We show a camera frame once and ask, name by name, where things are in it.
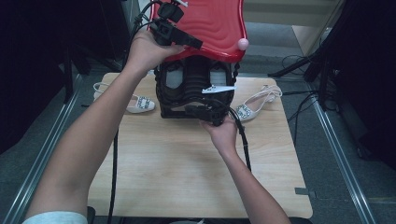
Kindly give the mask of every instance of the hand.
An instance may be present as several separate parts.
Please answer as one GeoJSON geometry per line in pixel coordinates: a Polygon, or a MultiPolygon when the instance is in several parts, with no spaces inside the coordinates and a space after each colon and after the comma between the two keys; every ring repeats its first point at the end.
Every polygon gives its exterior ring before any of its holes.
{"type": "Polygon", "coordinates": [[[125,67],[144,73],[160,64],[165,58],[183,51],[180,45],[160,46],[150,31],[139,31],[134,37],[125,67]]]}
{"type": "Polygon", "coordinates": [[[213,145],[221,157],[237,155],[235,149],[236,124],[233,119],[227,116],[219,127],[203,120],[200,120],[200,124],[210,134],[213,145]]]}

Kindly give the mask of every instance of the floor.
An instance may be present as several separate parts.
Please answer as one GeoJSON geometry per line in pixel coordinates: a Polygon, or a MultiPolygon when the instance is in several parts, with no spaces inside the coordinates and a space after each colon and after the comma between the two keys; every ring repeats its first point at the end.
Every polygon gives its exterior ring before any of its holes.
{"type": "MultiPolygon", "coordinates": [[[[247,32],[250,49],[241,62],[242,77],[266,77],[265,74],[279,71],[282,66],[298,60],[298,57],[285,57],[302,54],[289,26],[247,23],[247,32]]],[[[0,155],[0,221],[13,223],[21,220],[28,204],[28,200],[24,199],[31,196],[34,179],[39,174],[39,167],[42,167],[36,158],[48,157],[46,152],[55,144],[50,139],[57,139],[84,111],[81,105],[92,101],[92,84],[109,72],[100,64],[92,64],[89,76],[75,75],[78,91],[70,105],[62,104],[64,92],[60,91],[22,140],[0,155]],[[60,113],[69,115],[67,119],[58,119],[60,113]]],[[[315,89],[315,82],[304,82],[302,72],[296,70],[294,74],[277,78],[276,82],[283,92],[315,89]]],[[[297,111],[305,97],[306,94],[282,97],[287,118],[297,111]]],[[[329,107],[335,106],[330,101],[328,104],[329,107]]],[[[322,113],[311,103],[306,103],[303,108],[307,109],[300,113],[297,129],[295,119],[290,121],[290,133],[294,135],[297,132],[295,148],[314,210],[310,220],[332,224],[394,223],[396,171],[382,161],[359,158],[356,146],[337,112],[322,113]],[[331,122],[333,133],[332,129],[324,128],[326,119],[331,122]]],[[[95,223],[106,223],[106,217],[98,217],[95,223]]],[[[144,222],[137,219],[131,223],[144,222]]]]}

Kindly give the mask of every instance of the forearm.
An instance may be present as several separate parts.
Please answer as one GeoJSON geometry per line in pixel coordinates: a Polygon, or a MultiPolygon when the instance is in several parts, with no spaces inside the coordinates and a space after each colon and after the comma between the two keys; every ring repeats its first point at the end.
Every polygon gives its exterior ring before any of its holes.
{"type": "Polygon", "coordinates": [[[251,223],[290,223],[277,201],[236,154],[222,157],[233,177],[251,223]]]}
{"type": "Polygon", "coordinates": [[[49,210],[85,214],[90,184],[109,150],[140,77],[124,69],[69,127],[49,160],[27,216],[49,210]]]}

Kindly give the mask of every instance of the pink knob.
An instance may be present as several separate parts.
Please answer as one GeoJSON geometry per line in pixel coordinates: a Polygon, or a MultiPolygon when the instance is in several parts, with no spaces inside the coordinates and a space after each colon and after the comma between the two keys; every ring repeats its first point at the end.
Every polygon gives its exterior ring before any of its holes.
{"type": "Polygon", "coordinates": [[[238,48],[240,50],[246,50],[248,48],[248,40],[246,38],[241,38],[238,40],[238,48]]]}

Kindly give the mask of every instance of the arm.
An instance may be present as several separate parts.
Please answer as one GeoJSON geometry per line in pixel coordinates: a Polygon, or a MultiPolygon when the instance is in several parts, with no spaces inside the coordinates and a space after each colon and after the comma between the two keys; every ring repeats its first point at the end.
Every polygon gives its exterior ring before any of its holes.
{"type": "Polygon", "coordinates": [[[262,186],[239,158],[236,148],[236,125],[227,117],[219,127],[200,121],[212,138],[233,177],[251,223],[290,223],[282,207],[262,186]]]}
{"type": "Polygon", "coordinates": [[[91,182],[105,159],[137,84],[149,69],[181,51],[181,46],[158,46],[149,32],[136,35],[125,68],[69,127],[55,148],[26,218],[49,211],[71,211],[86,216],[91,182]]]}

